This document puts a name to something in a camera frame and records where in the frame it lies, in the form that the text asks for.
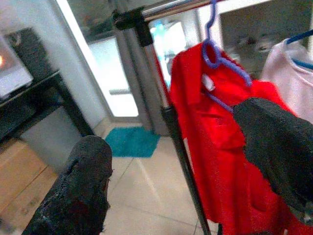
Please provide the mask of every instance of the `red clothing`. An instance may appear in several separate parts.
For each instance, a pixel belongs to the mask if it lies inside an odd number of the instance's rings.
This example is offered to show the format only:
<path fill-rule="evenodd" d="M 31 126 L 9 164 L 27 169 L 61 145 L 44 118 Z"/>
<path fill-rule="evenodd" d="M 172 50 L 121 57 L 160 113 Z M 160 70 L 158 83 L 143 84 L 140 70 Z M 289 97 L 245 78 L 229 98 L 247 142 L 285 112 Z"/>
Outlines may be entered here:
<path fill-rule="evenodd" d="M 302 234 L 301 229 L 303 234 L 313 234 L 312 228 L 293 218 L 259 169 L 245 159 L 245 138 L 238 124 L 230 112 L 201 92 L 202 74 L 213 80 L 212 94 L 230 106 L 249 97 L 261 97 L 288 108 L 271 83 L 253 81 L 248 88 L 243 78 L 224 65 L 209 68 L 202 60 L 201 47 L 197 45 L 175 57 L 170 96 L 188 141 L 207 218 L 222 223 L 225 235 L 264 231 L 281 235 L 290 224 L 298 228 L 290 227 L 288 234 Z"/>

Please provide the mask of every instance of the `teal rug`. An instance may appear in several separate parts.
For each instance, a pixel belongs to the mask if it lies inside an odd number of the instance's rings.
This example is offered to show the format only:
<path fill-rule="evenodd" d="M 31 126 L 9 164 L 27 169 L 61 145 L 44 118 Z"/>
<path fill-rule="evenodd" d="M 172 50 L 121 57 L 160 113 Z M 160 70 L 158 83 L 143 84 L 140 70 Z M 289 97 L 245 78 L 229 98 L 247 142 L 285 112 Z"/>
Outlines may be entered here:
<path fill-rule="evenodd" d="M 157 147 L 159 135 L 143 127 L 116 127 L 106 137 L 113 157 L 149 158 Z"/>

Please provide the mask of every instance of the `plastic hanger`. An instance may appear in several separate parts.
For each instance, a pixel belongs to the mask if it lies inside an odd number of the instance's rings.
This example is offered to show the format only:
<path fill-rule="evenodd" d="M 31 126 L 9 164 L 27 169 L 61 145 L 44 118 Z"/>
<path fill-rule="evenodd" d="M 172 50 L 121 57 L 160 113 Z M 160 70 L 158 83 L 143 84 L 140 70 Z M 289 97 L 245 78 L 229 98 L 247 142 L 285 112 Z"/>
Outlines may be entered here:
<path fill-rule="evenodd" d="M 204 40 L 203 45 L 202 45 L 202 57 L 203 57 L 205 63 L 210 68 L 216 69 L 221 64 L 229 67 L 231 70 L 233 70 L 234 72 L 239 74 L 245 80 L 246 85 L 248 87 L 250 87 L 252 85 L 252 80 L 251 80 L 249 74 L 247 72 L 245 72 L 243 69 L 241 69 L 240 67 L 238 67 L 236 64 L 234 64 L 231 61 L 223 58 L 222 55 L 221 55 L 220 49 L 215 44 L 215 42 L 213 40 L 211 40 L 211 37 L 210 37 L 210 27 L 213 25 L 213 23 L 215 21 L 216 0 L 212 0 L 211 1 L 211 5 L 212 5 L 211 19 L 210 19 L 210 21 L 206 25 L 207 38 Z M 208 46 L 213 48 L 213 51 L 215 53 L 215 58 L 216 58 L 216 62 L 215 63 L 212 63 L 210 58 L 209 58 L 209 56 L 207 55 L 207 50 L 206 49 L 207 49 Z M 233 109 L 230 106 L 225 104 L 223 101 L 218 99 L 216 96 L 212 95 L 208 90 L 205 90 L 205 93 L 206 93 L 206 95 L 208 97 L 210 97 L 213 101 L 215 101 L 216 103 L 221 105 L 223 108 L 225 108 L 226 110 L 228 110 L 231 113 L 233 112 Z"/>
<path fill-rule="evenodd" d="M 312 35 L 313 35 L 313 29 L 310 30 L 310 31 L 307 31 L 307 32 L 304 32 L 304 33 L 300 33 L 300 34 L 298 34 L 296 36 L 293 36 L 293 37 L 289 38 L 287 40 L 287 44 L 293 43 L 295 41 L 301 40 L 301 39 L 306 38 L 306 37 L 310 37 Z M 305 68 L 313 70 L 313 65 L 312 64 L 309 64 L 309 63 L 306 63 L 306 62 L 303 62 L 303 61 L 300 61 L 300 60 L 296 60 L 296 59 L 292 59 L 292 60 L 298 66 L 302 66 L 302 67 L 305 67 Z"/>

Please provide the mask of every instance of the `tile floor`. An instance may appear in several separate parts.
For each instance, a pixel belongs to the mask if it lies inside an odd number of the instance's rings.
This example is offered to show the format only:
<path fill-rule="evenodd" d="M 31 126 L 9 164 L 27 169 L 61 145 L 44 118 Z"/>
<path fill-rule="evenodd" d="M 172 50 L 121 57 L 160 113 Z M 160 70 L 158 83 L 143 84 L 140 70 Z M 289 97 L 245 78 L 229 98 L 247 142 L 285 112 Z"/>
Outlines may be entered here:
<path fill-rule="evenodd" d="M 169 137 L 160 138 L 151 158 L 113 158 L 113 169 L 105 235 L 203 234 Z M 215 235 L 217 225 L 210 228 Z"/>

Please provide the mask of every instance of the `black pole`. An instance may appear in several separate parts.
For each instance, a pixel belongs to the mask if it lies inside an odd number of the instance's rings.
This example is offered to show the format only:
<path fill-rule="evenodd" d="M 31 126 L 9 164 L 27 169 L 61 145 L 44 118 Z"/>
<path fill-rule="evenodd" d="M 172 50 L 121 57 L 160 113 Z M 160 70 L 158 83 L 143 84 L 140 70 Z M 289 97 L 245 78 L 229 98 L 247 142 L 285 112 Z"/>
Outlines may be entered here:
<path fill-rule="evenodd" d="M 125 13 L 119 13 L 114 11 L 112 13 L 112 18 L 114 25 L 119 29 L 135 28 L 137 37 L 140 41 L 140 45 L 144 49 L 147 55 L 148 63 L 151 69 L 152 76 L 155 78 L 155 82 L 158 88 L 158 92 L 162 101 L 162 116 L 166 122 L 167 128 L 173 140 L 180 166 L 182 168 L 185 180 L 187 182 L 193 203 L 196 208 L 198 219 L 203 229 L 204 235 L 211 235 L 206 216 L 204 214 L 204 209 L 201 203 L 199 191 L 196 185 L 196 181 L 192 172 L 192 168 L 188 159 L 187 151 L 182 139 L 181 130 L 178 123 L 178 116 L 173 105 L 170 104 L 168 100 L 168 92 L 164 84 L 161 82 L 162 77 L 160 77 L 157 67 L 158 60 L 155 56 L 155 50 L 153 47 L 153 39 L 150 34 L 148 27 L 149 22 L 145 22 L 142 17 L 143 7 L 128 11 Z"/>

